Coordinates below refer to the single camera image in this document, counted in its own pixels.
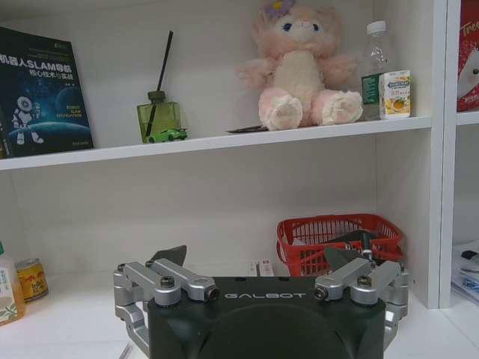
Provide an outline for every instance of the silver metal bracket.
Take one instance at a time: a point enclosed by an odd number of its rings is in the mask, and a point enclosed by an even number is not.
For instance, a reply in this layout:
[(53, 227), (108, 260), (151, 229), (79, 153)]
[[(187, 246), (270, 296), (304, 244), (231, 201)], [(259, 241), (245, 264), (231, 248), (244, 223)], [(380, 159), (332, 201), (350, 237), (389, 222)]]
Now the silver metal bracket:
[(316, 278), (315, 295), (322, 301), (337, 301), (343, 298), (343, 291), (353, 283), (359, 276), (371, 272), (371, 264), (365, 258), (356, 258), (344, 267)]
[(175, 281), (180, 283), (181, 289), (185, 290), (193, 301), (209, 301), (219, 296), (218, 288), (211, 277), (197, 275), (169, 260), (156, 260), (151, 265), (151, 269), (174, 277)]
[(384, 262), (373, 268), (370, 261), (357, 258), (331, 274), (318, 277), (314, 294), (319, 301), (338, 300), (350, 287), (351, 300), (358, 305), (386, 304), (384, 349), (396, 337), (399, 321), (407, 315), (409, 273), (399, 263)]
[(181, 290), (194, 301), (218, 298), (219, 291), (211, 277), (202, 277), (168, 261), (157, 260), (149, 268), (138, 262), (118, 266), (113, 274), (115, 315), (124, 320), (131, 340), (147, 356), (150, 356), (148, 329), (143, 308), (154, 299), (160, 306), (175, 305), (181, 300)]

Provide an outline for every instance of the purple flower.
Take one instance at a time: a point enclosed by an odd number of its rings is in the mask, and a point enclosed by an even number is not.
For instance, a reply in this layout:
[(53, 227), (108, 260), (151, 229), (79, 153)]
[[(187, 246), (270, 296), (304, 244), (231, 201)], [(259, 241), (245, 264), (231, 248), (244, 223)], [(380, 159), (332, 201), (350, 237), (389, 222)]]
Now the purple flower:
[(265, 14), (269, 19), (286, 15), (295, 5), (296, 0), (278, 0), (264, 7)]

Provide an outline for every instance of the red plastic basket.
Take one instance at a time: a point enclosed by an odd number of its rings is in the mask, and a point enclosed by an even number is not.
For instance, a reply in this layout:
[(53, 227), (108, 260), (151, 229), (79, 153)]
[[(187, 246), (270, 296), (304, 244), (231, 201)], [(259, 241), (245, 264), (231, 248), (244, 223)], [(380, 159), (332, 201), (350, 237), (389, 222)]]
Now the red plastic basket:
[[(328, 242), (355, 230), (368, 230), (378, 237), (372, 240), (375, 258), (393, 261), (402, 258), (398, 247), (403, 238), (401, 231), (377, 215), (359, 214), (321, 215), (280, 222), (276, 245), (279, 259), (294, 277), (327, 274), (329, 265), (324, 257), (324, 249), (346, 248), (346, 243)], [(361, 250), (361, 242), (351, 242), (350, 245)]]

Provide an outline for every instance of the plush toy ear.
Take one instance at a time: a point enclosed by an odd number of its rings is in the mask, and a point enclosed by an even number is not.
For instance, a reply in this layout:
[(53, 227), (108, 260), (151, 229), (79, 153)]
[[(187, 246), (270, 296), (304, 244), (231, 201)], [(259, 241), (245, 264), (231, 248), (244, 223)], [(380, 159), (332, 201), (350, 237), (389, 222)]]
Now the plush toy ear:
[(253, 24), (253, 36), (255, 39), (259, 38), (265, 30), (269, 18), (263, 10), (260, 10), (256, 16), (256, 20)]
[(326, 32), (335, 36), (341, 35), (341, 18), (334, 7), (322, 7), (317, 13)]

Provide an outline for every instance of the green glass bottle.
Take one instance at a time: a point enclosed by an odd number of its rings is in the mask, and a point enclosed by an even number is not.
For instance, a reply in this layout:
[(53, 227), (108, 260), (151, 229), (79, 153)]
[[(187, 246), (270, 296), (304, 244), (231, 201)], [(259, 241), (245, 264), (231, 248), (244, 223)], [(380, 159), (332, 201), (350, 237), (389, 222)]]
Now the green glass bottle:
[(176, 102), (166, 102), (164, 91), (149, 92), (148, 99), (151, 104), (138, 106), (138, 120), (144, 144), (148, 143), (151, 135), (181, 127), (180, 106)]

